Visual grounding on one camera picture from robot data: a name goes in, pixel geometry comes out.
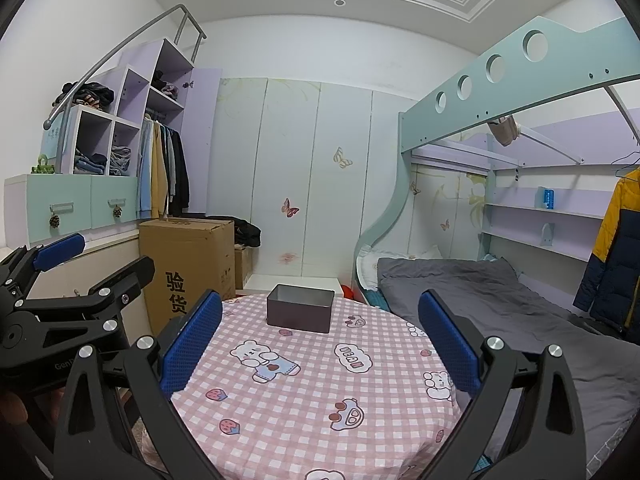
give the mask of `green drawer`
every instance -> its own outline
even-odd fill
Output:
[[[29,242],[91,228],[90,175],[30,174],[27,177]],[[60,225],[49,224],[52,214]]]
[[[91,177],[91,227],[131,222],[136,219],[138,179],[135,176]],[[113,215],[116,207],[120,218]]]

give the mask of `metal railing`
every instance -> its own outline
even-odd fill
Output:
[[[195,20],[193,15],[189,12],[189,9],[187,9],[187,7],[185,7],[183,4],[178,4],[175,7],[172,7],[171,9],[169,9],[167,12],[163,12],[162,14],[152,19],[143,27],[140,27],[136,32],[131,34],[128,38],[121,41],[116,47],[111,49],[108,54],[106,54],[100,61],[98,61],[98,63],[93,65],[89,69],[89,71],[80,78],[80,81],[78,81],[75,85],[71,87],[71,90],[69,90],[69,92],[66,93],[62,101],[60,101],[59,104],[55,108],[53,108],[53,110],[49,114],[49,117],[47,118],[46,121],[44,121],[44,124],[42,125],[45,130],[49,130],[51,125],[53,124],[53,121],[62,111],[62,108],[65,109],[62,114],[62,122],[60,123],[60,134],[58,135],[58,146],[56,149],[56,164],[55,164],[56,173],[61,173],[61,170],[62,170],[62,154],[65,149],[66,128],[69,123],[69,115],[71,114],[71,107],[73,105],[72,99],[73,99],[73,96],[78,91],[78,89],[84,83],[86,83],[92,75],[98,72],[98,69],[102,65],[104,65],[108,60],[110,60],[111,57],[114,56],[114,54],[122,50],[123,47],[129,44],[132,40],[135,40],[140,34],[145,32],[148,28],[152,27],[157,22],[159,22],[160,20],[167,17],[169,14],[171,14],[172,12],[175,12],[178,9],[181,9],[184,12],[184,16],[182,17],[182,21],[180,22],[180,26],[178,27],[178,32],[175,35],[174,43],[178,44],[178,41],[180,41],[180,36],[182,35],[184,26],[186,25],[187,20],[189,20],[193,24],[193,26],[196,28],[199,34],[198,41],[196,41],[196,45],[193,48],[193,54],[191,55],[191,62],[194,62],[196,60],[196,56],[198,55],[198,49],[200,48],[200,44],[202,43],[202,40],[207,39],[207,35],[204,33],[204,31],[202,30],[198,22]]]

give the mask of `pink checkered tablecloth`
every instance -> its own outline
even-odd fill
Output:
[[[460,418],[424,332],[336,298],[328,334],[266,323],[266,296],[224,303],[172,402],[227,480],[415,479]]]

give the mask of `gray box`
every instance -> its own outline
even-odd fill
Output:
[[[334,295],[333,290],[276,285],[267,296],[267,324],[328,334]]]

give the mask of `blue can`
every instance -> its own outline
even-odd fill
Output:
[[[545,194],[542,202],[547,209],[554,208],[554,190],[553,189],[545,189]]]

